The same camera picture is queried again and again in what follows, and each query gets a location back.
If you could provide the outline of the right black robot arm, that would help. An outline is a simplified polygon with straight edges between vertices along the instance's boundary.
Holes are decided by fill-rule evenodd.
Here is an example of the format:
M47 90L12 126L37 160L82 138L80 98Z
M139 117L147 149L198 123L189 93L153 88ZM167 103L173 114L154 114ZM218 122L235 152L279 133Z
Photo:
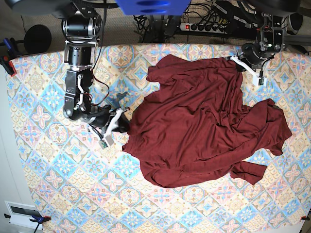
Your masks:
M89 91L96 80L94 68L100 57L96 49L102 45L106 20L106 15L98 14L94 6L94 3L73 0L62 19L66 39L64 62L69 65L63 111L66 118L87 123L100 136L106 131L124 133L129 129L124 110L93 103Z

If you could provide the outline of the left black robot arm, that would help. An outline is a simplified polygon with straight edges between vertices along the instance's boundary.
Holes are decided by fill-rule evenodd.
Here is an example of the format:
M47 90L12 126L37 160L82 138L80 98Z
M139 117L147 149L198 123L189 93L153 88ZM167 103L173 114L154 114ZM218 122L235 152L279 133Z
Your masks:
M237 51L237 57L252 69L259 69L266 60L284 48L285 29L283 17L259 11L254 15L258 26L256 39L253 43L242 45Z

